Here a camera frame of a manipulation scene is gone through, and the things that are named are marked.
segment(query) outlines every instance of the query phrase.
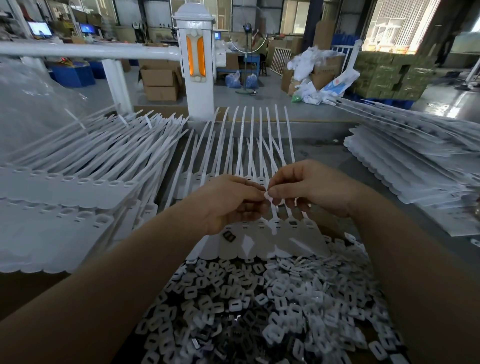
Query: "green wrapped pallet stack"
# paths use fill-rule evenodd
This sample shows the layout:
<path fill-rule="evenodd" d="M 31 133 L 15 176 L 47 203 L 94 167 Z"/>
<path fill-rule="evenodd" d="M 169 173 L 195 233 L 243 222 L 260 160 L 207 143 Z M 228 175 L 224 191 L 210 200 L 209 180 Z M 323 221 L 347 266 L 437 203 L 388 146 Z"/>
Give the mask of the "green wrapped pallet stack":
<path fill-rule="evenodd" d="M 352 91 L 364 98 L 416 101 L 433 78 L 433 65 L 432 57 L 363 51 L 355 62 L 360 77 Z"/>

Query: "forearm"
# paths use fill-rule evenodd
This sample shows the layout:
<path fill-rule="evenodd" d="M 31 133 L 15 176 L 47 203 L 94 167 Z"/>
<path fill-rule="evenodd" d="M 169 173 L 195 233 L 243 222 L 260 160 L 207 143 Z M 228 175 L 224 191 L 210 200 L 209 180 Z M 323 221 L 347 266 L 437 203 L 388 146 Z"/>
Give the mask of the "forearm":
<path fill-rule="evenodd" d="M 359 197 L 352 217 L 414 358 L 473 362 L 480 324 L 478 281 L 379 194 Z"/>
<path fill-rule="evenodd" d="M 181 203 L 167 209 L 6 318 L 0 323 L 2 360 L 109 363 L 201 239 L 192 223 L 198 217 L 189 214 Z"/>

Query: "blue plastic bag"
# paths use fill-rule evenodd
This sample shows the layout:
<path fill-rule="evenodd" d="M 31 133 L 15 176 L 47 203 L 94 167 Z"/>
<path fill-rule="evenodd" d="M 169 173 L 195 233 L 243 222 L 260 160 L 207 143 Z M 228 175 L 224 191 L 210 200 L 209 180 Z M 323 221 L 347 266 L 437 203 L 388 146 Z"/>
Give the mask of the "blue plastic bag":
<path fill-rule="evenodd" d="M 236 73 L 228 74 L 225 77 L 225 83 L 228 88 L 241 88 L 240 72 L 237 71 Z"/>
<path fill-rule="evenodd" d="M 251 88 L 252 90 L 256 90 L 258 88 L 258 77 L 255 74 L 251 74 L 247 77 L 247 88 Z"/>

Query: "hand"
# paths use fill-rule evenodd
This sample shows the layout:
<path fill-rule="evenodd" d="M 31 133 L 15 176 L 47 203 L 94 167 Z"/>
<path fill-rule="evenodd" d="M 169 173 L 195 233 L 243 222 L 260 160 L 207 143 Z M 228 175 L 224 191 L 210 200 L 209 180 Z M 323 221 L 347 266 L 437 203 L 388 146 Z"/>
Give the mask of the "hand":
<path fill-rule="evenodd" d="M 200 216 L 204 235 L 215 235 L 225 226 L 240 221 L 255 221 L 269 208 L 261 185 L 228 174 L 213 178 L 181 204 Z"/>
<path fill-rule="evenodd" d="M 293 208 L 309 211 L 308 204 L 318 205 L 339 216 L 350 217 L 358 196 L 373 190 L 342 172 L 314 160 L 304 160 L 282 167 L 270 180 L 268 194 L 275 205 L 282 199 Z"/>

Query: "blue table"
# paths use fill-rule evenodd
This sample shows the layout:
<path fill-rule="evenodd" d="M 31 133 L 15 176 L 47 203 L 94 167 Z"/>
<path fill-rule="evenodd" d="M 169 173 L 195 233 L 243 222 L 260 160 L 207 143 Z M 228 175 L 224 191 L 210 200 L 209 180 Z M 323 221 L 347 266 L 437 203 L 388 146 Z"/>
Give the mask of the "blue table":
<path fill-rule="evenodd" d="M 257 65 L 257 68 L 256 70 L 247 70 L 247 73 L 250 73 L 250 74 L 256 74 L 257 77 L 259 77 L 260 75 L 260 54 L 257 54 L 257 53 L 251 53 L 249 54 L 247 57 L 245 56 L 244 53 L 238 53 L 239 56 L 243 55 L 243 61 L 245 63 L 255 63 Z M 240 73 L 243 73 L 245 72 L 245 69 L 241 69 L 241 70 L 229 70 L 227 68 L 217 68 L 216 69 L 217 73 L 218 72 L 225 72 L 225 73 L 235 73 L 237 71 L 240 71 Z"/>

